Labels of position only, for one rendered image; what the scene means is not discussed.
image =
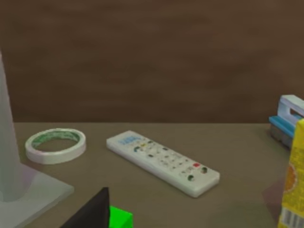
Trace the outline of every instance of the brown backdrop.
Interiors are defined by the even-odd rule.
[[[266,122],[304,98],[295,0],[2,0],[15,121]]]

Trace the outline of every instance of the ring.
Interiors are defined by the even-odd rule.
[[[55,152],[43,152],[37,150],[42,143],[53,139],[70,139],[77,143],[67,149]],[[31,136],[25,143],[26,155],[32,161],[39,164],[59,164],[71,161],[86,150],[86,137],[82,132],[75,129],[56,128],[39,132]]]

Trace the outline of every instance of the green inner ring of tape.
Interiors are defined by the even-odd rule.
[[[32,142],[32,147],[37,148],[39,145],[54,139],[70,139],[76,142],[80,141],[80,136],[74,132],[53,131],[44,133]]]

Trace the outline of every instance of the white cylinder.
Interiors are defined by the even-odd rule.
[[[18,146],[0,52],[0,201],[17,200],[24,194]]]

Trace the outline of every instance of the yellow box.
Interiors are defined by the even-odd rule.
[[[304,119],[294,132],[278,228],[304,228]]]

